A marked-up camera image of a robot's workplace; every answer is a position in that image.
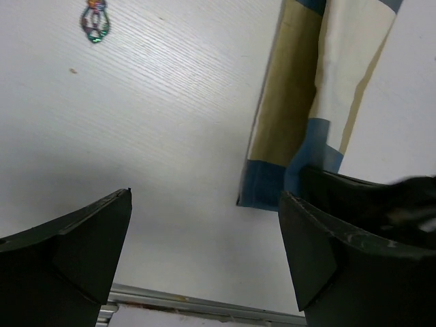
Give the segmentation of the aluminium table edge rail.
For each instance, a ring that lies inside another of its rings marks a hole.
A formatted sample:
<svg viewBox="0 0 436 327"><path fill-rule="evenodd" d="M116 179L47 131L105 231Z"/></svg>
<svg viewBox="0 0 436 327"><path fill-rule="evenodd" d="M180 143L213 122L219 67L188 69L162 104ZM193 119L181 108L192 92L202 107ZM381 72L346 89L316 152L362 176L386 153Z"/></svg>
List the aluminium table edge rail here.
<svg viewBox="0 0 436 327"><path fill-rule="evenodd" d="M108 326L114 314L123 305L137 309L180 314L183 317L217 320L222 323L245 323L252 326L307 325L306 319L298 315L231 305L118 283L112 285L107 303L100 308L96 325Z"/></svg>

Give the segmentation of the blue beige striped placemat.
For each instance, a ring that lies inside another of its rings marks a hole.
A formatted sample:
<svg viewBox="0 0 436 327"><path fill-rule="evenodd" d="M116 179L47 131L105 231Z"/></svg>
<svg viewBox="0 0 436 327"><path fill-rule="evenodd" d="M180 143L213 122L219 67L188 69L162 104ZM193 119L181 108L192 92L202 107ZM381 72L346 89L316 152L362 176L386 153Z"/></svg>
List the blue beige striped placemat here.
<svg viewBox="0 0 436 327"><path fill-rule="evenodd" d="M400 1L285 1L237 205L276 211L300 170L337 173Z"/></svg>

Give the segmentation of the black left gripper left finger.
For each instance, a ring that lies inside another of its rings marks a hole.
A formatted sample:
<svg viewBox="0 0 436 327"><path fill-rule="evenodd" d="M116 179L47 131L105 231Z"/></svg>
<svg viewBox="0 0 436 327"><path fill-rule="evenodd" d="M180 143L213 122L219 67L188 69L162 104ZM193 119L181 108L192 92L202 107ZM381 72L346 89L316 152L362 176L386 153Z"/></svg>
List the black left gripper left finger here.
<svg viewBox="0 0 436 327"><path fill-rule="evenodd" d="M120 189L70 214L1 239L2 326L94 326L132 211Z"/></svg>

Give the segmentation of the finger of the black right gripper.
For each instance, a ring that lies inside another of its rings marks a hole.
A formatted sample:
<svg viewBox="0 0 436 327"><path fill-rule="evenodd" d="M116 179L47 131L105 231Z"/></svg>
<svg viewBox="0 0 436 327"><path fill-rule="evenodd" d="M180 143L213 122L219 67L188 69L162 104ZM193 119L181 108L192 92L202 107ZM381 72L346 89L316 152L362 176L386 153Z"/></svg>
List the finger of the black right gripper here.
<svg viewBox="0 0 436 327"><path fill-rule="evenodd" d="M300 171L302 198L372 234L407 245L435 244L435 177L383 185L314 167Z"/></svg>

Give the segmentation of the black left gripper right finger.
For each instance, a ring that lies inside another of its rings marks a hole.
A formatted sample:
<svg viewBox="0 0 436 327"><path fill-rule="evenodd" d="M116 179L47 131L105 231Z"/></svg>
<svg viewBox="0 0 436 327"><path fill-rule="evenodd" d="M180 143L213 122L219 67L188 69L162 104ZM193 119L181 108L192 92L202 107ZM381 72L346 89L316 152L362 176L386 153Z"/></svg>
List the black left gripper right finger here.
<svg viewBox="0 0 436 327"><path fill-rule="evenodd" d="M435 252L369 233L285 192L279 224L309 326L434 326Z"/></svg>

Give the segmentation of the iridescent rainbow fork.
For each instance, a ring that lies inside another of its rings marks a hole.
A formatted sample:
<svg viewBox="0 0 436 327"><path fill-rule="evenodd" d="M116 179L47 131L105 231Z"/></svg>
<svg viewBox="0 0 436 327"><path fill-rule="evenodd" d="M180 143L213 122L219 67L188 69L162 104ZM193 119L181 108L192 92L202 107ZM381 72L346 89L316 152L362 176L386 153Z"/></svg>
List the iridescent rainbow fork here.
<svg viewBox="0 0 436 327"><path fill-rule="evenodd" d="M106 0L86 1L86 7L80 17L80 26L93 44L100 43L110 32L107 7Z"/></svg>

